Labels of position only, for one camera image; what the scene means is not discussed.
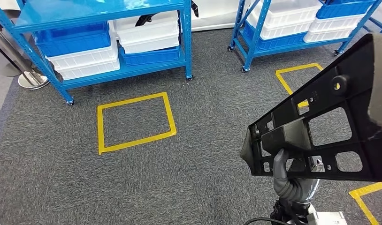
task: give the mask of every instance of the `blue metal shelf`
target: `blue metal shelf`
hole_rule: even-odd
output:
[[[114,81],[117,79],[153,73],[165,69],[171,69],[176,67],[186,66],[185,54],[182,49],[180,51],[180,57],[176,61],[172,62],[159,62],[153,64],[144,64],[136,66],[126,66],[126,63],[121,55],[119,55],[119,63],[121,68],[116,71],[97,74],[92,76],[80,77],[71,80],[65,80],[62,82],[62,88],[64,89],[73,89],[80,88],[87,85],[98,84],[102,82]]]
[[[47,30],[181,8],[184,0],[27,0],[14,29]]]
[[[339,47],[338,50],[335,50],[335,53],[343,53],[344,49],[346,46],[349,44],[349,42],[353,39],[353,37],[357,34],[357,32],[363,27],[364,23],[369,19],[371,14],[376,10],[376,8],[379,6],[382,0],[376,0],[375,3],[372,5],[372,7],[368,10],[368,12],[365,14],[365,16],[361,19],[361,21],[358,23],[357,27],[351,32],[350,36],[347,38],[342,38],[342,39],[337,39],[337,40],[329,40],[329,41],[320,41],[320,42],[311,42],[311,43],[298,43],[294,45],[289,45],[289,46],[283,46],[283,47],[277,47],[277,48],[272,48],[272,49],[267,49],[267,50],[256,50],[256,44],[260,38],[260,33],[263,28],[264,21],[267,16],[268,8],[270,7],[271,0],[262,0],[263,1],[263,6],[262,10],[260,12],[260,16],[257,22],[257,26],[255,29],[255,32],[253,34],[253,38],[250,39],[247,35],[244,34],[243,30],[241,27],[245,24],[246,18],[249,16],[249,14],[254,10],[256,7],[257,3],[259,0],[256,0],[248,9],[246,12],[245,16],[242,17],[244,7],[245,7],[245,0],[240,0],[239,5],[238,5],[238,12],[237,12],[237,17],[235,20],[235,26],[233,29],[232,33],[232,38],[230,41],[230,45],[228,48],[228,51],[232,51],[235,47],[239,49],[241,52],[242,56],[245,59],[244,66],[243,66],[243,71],[250,71],[250,66],[252,63],[252,60],[256,57],[264,56],[264,55],[271,55],[271,54],[277,54],[277,53],[284,53],[284,52],[290,52],[290,51],[295,51],[295,50],[300,50],[300,49],[306,49],[306,48],[312,48],[312,47],[317,47],[321,45],[328,45],[328,44],[333,44],[333,43],[339,43],[342,42],[342,45]],[[245,51],[245,49],[242,47],[240,44],[238,37],[241,37],[245,43],[248,45],[249,50],[248,52]]]
[[[240,35],[241,35],[242,39],[245,41],[245,43],[248,45],[248,47],[252,48],[252,46],[253,46],[252,40],[250,40],[250,38],[244,34],[243,30],[240,30]],[[336,40],[318,41],[318,42],[311,42],[311,43],[303,42],[303,43],[298,43],[295,45],[288,45],[288,46],[284,46],[284,47],[267,49],[267,50],[263,50],[263,51],[259,51],[259,50],[255,49],[255,51],[253,53],[253,57],[260,57],[260,56],[272,55],[272,54],[277,54],[277,53],[291,52],[294,50],[313,48],[313,47],[317,47],[317,46],[321,46],[321,45],[329,45],[329,44],[333,44],[333,43],[339,43],[339,42],[347,41],[348,39],[349,38],[342,38],[342,39],[336,39]],[[238,40],[236,41],[236,45],[238,48],[241,49],[242,46]],[[245,51],[241,52],[241,53],[244,55],[244,57],[247,57],[247,53]]]
[[[377,21],[376,19],[374,19],[374,18],[372,18],[372,17],[370,17],[369,20],[370,20],[371,22],[373,22],[376,26],[378,26],[378,27],[381,29],[380,33],[382,33],[382,23],[379,22],[379,21]],[[368,32],[372,32],[372,31],[371,31],[368,27],[366,27],[366,26],[363,26],[363,28],[366,29]]]
[[[49,79],[67,104],[73,103],[73,97],[68,93],[69,89],[165,69],[184,66],[185,77],[192,79],[190,0],[27,0],[25,5],[20,5],[20,7],[22,10],[16,24],[12,24],[6,14],[0,9],[0,24],[11,34],[18,45],[24,49],[24,52]],[[63,82],[56,78],[50,62],[37,54],[23,36],[25,32],[66,28],[173,10],[179,12],[179,22],[183,29],[182,33],[180,33],[182,36],[182,48],[179,60],[127,67],[120,57],[121,69],[118,71]]]

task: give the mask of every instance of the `bolt hole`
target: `bolt hole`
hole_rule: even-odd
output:
[[[339,83],[335,83],[333,89],[339,90],[340,89],[340,84]]]

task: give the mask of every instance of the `stacked storage bin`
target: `stacked storage bin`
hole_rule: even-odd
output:
[[[123,18],[114,24],[127,66],[179,58],[177,11]]]
[[[304,37],[305,42],[347,38],[375,0],[327,0]]]
[[[118,70],[118,48],[107,22],[35,33],[35,44],[64,80]]]
[[[252,39],[263,1],[245,22],[244,33]],[[258,51],[303,42],[303,37],[322,7],[318,0],[272,0],[256,45]]]

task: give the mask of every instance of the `blue plastic bin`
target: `blue plastic bin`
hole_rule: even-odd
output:
[[[250,39],[253,39],[255,28],[251,26],[248,22],[245,22],[244,27],[244,34]],[[294,45],[297,43],[302,43],[304,36],[307,34],[307,32],[299,33],[299,34],[292,34],[284,37],[277,37],[273,39],[263,40],[259,37],[259,40],[256,44],[256,50],[263,51],[267,49],[273,49],[288,45]]]
[[[35,44],[47,57],[104,48],[111,45],[107,22],[35,32]]]
[[[125,50],[122,47],[120,47],[119,52],[121,53],[121,56],[125,59],[127,66],[135,66],[156,62],[170,62],[178,60],[180,55],[180,48],[179,46],[176,46],[150,52],[125,54]]]
[[[376,0],[333,0],[329,5],[323,5],[316,17],[318,19],[327,19],[333,17],[365,14],[368,8]]]

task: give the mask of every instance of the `yellow tape square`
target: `yellow tape square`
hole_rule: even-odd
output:
[[[353,190],[349,192],[349,194],[355,199],[358,206],[365,213],[366,217],[373,225],[378,225],[379,222],[375,219],[372,212],[368,209],[367,205],[365,205],[365,203],[362,201],[361,196],[373,193],[375,191],[380,191],[380,190],[382,190],[382,182],[371,184],[366,187],[362,187],[357,190]]]
[[[103,109],[108,109],[120,105],[126,105],[126,104],[131,104],[135,102],[141,102],[145,100],[149,100],[152,98],[163,98],[163,103],[165,105],[165,110],[166,110],[166,115],[168,116],[168,121],[169,121],[169,128],[170,130],[168,132],[134,140],[131,142],[126,142],[122,144],[117,144],[114,146],[109,146],[105,147],[104,144],[104,125],[103,125]],[[169,103],[169,98],[168,94],[166,92],[161,92],[157,94],[152,94],[152,95],[147,95],[143,97],[137,97],[137,98],[132,98],[124,101],[119,101],[119,102],[114,102],[114,103],[109,103],[109,104],[104,104],[104,105],[99,105],[97,106],[97,133],[98,133],[98,139],[99,139],[99,155],[101,155],[103,152],[109,152],[109,151],[116,151],[132,146],[136,146],[139,144],[144,144],[148,142],[153,142],[159,139],[167,138],[173,135],[177,134],[176,130],[176,125],[175,125],[175,120],[173,119],[173,114],[172,114],[172,109],[170,108],[170,103]]]
[[[293,91],[290,89],[289,85],[283,79],[282,74],[283,73],[292,72],[292,71],[296,71],[296,70],[307,69],[307,68],[311,68],[311,67],[317,67],[320,71],[322,71],[324,69],[318,63],[310,63],[310,64],[301,65],[301,66],[297,66],[297,67],[290,67],[290,68],[286,68],[286,69],[279,69],[279,70],[277,70],[275,72],[275,75],[277,76],[277,78],[279,79],[279,81],[281,82],[281,84],[285,88],[285,90],[289,93],[289,95],[291,95],[291,94],[293,94]],[[304,106],[308,106],[308,102],[307,101],[301,102],[301,103],[298,104],[298,106],[299,106],[299,108],[304,107]]]

